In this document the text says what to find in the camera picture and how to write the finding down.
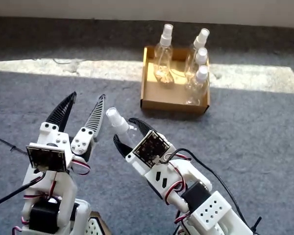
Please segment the robotic arm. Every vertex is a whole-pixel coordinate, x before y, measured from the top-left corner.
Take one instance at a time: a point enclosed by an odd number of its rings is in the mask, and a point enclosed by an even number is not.
[[[136,118],[130,122],[144,131],[144,138],[134,148],[114,143],[125,160],[147,179],[148,184],[167,205],[184,213],[175,223],[178,235],[253,235],[255,234],[232,210],[218,192],[212,192],[210,181],[201,174],[186,156],[160,133]],[[182,159],[172,160],[174,156]],[[194,184],[187,187],[187,182]]]
[[[72,93],[64,99],[41,124],[37,143],[26,147],[30,165],[23,185],[42,172],[44,178],[25,191],[22,211],[22,232],[25,235],[88,234],[85,228],[88,227],[91,207],[86,201],[76,199],[77,186],[69,169],[73,165],[90,169],[87,162],[98,141],[105,96],[99,97],[85,125],[71,138],[64,128],[75,98],[76,93]]]

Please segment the white spray nozzle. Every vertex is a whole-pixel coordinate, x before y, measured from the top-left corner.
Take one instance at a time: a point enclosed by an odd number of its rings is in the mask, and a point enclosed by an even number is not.
[[[173,31],[173,25],[168,23],[165,24],[161,38],[160,38],[160,44],[162,46],[168,47],[171,45],[172,31]]]
[[[201,29],[199,35],[195,38],[194,47],[199,49],[204,47],[209,36],[209,30],[206,28]]]
[[[206,48],[201,47],[199,48],[197,54],[196,54],[196,63],[198,65],[204,65],[207,62],[208,57],[208,51]]]
[[[113,128],[117,134],[121,134],[127,131],[128,123],[126,120],[119,114],[118,110],[115,107],[112,107],[106,111],[106,115],[109,118]]]
[[[208,77],[208,67],[205,65],[200,66],[196,73],[196,81],[205,82],[207,80],[207,77]]]

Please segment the open cardboard tray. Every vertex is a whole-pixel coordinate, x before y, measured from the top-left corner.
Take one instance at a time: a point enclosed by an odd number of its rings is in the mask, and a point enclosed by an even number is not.
[[[142,109],[182,111],[196,114],[204,114],[207,111],[210,105],[209,88],[200,105],[186,104],[188,96],[184,88],[184,66],[187,52],[188,49],[186,48],[173,49],[171,75],[175,84],[170,88],[166,88],[153,75],[154,47],[145,47],[141,90]]]
[[[103,234],[104,235],[111,235],[112,233],[110,232],[108,226],[106,225],[106,223],[103,221],[103,219],[101,218],[99,212],[97,211],[92,211],[90,214],[90,217],[96,217],[99,220],[99,224],[100,224],[100,228],[103,230]]]

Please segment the white wall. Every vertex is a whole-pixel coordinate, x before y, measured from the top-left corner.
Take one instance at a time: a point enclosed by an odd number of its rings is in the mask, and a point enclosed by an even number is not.
[[[0,16],[294,27],[294,0],[0,0]]]

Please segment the clear plastic bottle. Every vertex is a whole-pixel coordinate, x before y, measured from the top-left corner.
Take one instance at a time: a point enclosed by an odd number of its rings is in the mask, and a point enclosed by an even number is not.
[[[190,79],[196,75],[196,72],[198,71],[200,66],[207,64],[207,58],[208,58],[207,49],[204,47],[199,48],[199,50],[196,53],[195,62],[191,63],[188,66],[187,72],[185,73],[187,82],[189,82]]]
[[[208,81],[208,67],[202,65],[199,67],[196,75],[190,80],[188,90],[187,104],[200,105],[204,95],[206,95],[209,81]]]
[[[196,72],[194,72],[194,67],[196,67],[196,55],[201,47],[205,47],[209,33],[208,29],[203,28],[190,46],[184,69],[184,75],[187,80],[190,80]]]
[[[134,148],[143,139],[137,127],[127,123],[115,107],[108,109],[106,115],[122,143]]]
[[[170,76],[170,63],[173,49],[171,46],[173,25],[165,24],[160,42],[155,48],[154,75],[159,82],[172,82]]]

